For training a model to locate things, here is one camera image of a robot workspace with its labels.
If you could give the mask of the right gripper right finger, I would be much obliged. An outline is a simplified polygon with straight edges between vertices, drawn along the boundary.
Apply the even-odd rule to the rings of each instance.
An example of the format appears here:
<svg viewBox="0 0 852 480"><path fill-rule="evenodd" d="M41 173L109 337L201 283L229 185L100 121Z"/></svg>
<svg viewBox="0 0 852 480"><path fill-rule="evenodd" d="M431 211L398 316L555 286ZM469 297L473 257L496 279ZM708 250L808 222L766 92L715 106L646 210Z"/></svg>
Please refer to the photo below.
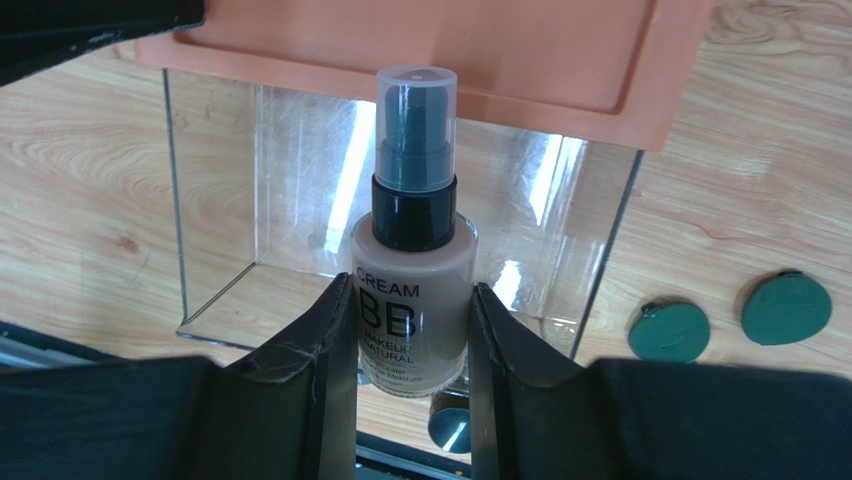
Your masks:
<svg viewBox="0 0 852 480"><path fill-rule="evenodd" d="M602 358L580 366L474 287L476 479L847 479L851 383Z"/></svg>

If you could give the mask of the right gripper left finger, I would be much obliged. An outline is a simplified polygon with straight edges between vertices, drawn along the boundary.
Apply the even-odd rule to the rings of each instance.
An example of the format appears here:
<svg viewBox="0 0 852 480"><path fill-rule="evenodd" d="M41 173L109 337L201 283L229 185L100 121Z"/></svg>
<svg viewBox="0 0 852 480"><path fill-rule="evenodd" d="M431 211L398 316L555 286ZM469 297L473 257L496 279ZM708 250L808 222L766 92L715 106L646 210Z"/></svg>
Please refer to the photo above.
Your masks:
<svg viewBox="0 0 852 480"><path fill-rule="evenodd" d="M229 366L200 356L1 375L5 479L351 479L358 347L337 275Z"/></svg>

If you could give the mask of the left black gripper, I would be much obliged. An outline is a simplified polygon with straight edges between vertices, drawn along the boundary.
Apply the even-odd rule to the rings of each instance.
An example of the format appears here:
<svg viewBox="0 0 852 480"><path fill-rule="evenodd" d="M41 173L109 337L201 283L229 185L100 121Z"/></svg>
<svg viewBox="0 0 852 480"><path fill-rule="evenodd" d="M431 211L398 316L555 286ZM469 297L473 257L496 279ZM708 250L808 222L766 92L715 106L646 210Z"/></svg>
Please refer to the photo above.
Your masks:
<svg viewBox="0 0 852 480"><path fill-rule="evenodd" d="M1 85L128 40L198 27L204 0L3 1Z"/></svg>

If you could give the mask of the BB cream foundation bottle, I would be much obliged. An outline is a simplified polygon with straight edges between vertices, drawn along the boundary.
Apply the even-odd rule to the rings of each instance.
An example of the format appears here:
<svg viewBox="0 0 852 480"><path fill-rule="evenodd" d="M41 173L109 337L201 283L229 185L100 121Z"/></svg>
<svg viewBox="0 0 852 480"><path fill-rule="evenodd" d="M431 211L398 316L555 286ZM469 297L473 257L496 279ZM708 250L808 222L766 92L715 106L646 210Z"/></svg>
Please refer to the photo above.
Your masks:
<svg viewBox="0 0 852 480"><path fill-rule="evenodd" d="M430 396L461 374L478 233L457 210L457 77L377 75L370 212L350 235L361 368L378 389Z"/></svg>

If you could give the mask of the clear acrylic drawer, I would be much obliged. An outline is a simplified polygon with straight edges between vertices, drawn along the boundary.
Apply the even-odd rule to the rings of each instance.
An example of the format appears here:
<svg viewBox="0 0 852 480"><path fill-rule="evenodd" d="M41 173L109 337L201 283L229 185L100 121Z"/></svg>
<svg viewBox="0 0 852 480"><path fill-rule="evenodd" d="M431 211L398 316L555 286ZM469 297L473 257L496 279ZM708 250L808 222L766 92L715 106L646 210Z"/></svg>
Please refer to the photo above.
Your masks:
<svg viewBox="0 0 852 480"><path fill-rule="evenodd" d="M180 70L163 73L182 281L181 336L251 350L350 267L371 206L375 107ZM475 278L572 357L640 151L481 122L458 125L458 209Z"/></svg>

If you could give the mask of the orange makeup drawer box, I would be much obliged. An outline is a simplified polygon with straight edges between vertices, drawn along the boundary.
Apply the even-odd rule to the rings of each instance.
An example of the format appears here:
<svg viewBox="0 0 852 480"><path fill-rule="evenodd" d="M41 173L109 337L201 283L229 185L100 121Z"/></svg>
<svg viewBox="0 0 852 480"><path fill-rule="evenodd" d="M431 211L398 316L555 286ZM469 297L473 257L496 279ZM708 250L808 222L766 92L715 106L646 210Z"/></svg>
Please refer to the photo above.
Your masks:
<svg viewBox="0 0 852 480"><path fill-rule="evenodd" d="M211 1L198 28L138 40L140 62L350 99L376 72L458 76L459 117L662 148L710 1Z"/></svg>

